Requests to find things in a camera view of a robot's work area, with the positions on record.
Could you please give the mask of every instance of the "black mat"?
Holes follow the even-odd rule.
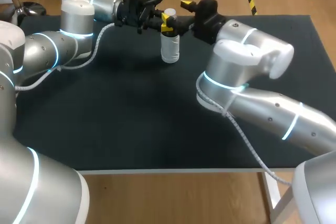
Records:
[[[336,119],[335,71],[309,16],[235,19],[295,48],[288,71],[251,87],[277,91]],[[59,17],[28,17],[26,35],[58,30]],[[96,23],[95,35],[104,24]],[[131,27],[106,31],[88,67],[55,71],[17,100],[15,137],[77,170],[259,168],[230,122],[201,107],[195,81],[212,47],[186,34],[180,60],[166,65],[160,33]],[[238,120],[269,167],[296,167],[312,155]]]

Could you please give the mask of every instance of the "yellow black tape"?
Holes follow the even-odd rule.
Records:
[[[258,15],[256,4],[254,3],[254,0],[248,0],[248,3],[250,4],[250,9],[251,9],[252,15]]]

